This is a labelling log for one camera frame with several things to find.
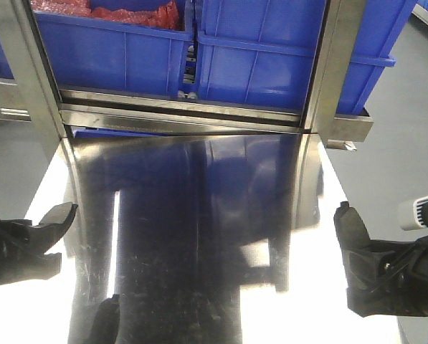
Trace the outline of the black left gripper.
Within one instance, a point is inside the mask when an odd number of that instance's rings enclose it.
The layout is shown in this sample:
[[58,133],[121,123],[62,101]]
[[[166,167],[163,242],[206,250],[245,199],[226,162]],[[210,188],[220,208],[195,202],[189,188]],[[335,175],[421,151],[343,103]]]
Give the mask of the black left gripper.
[[44,254],[27,260],[23,246],[33,253],[45,253],[69,229],[56,225],[30,224],[31,221],[26,219],[0,219],[0,285],[25,280],[48,280],[60,273],[61,253]]

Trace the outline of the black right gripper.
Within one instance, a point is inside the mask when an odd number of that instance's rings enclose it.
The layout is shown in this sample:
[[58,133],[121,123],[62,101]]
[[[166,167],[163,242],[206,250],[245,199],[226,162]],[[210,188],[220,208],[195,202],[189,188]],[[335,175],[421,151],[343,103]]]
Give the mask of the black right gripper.
[[[371,240],[364,247],[342,248],[342,257],[349,310],[361,317],[428,316],[428,236],[414,242]],[[358,288],[376,285],[399,264],[394,287]]]

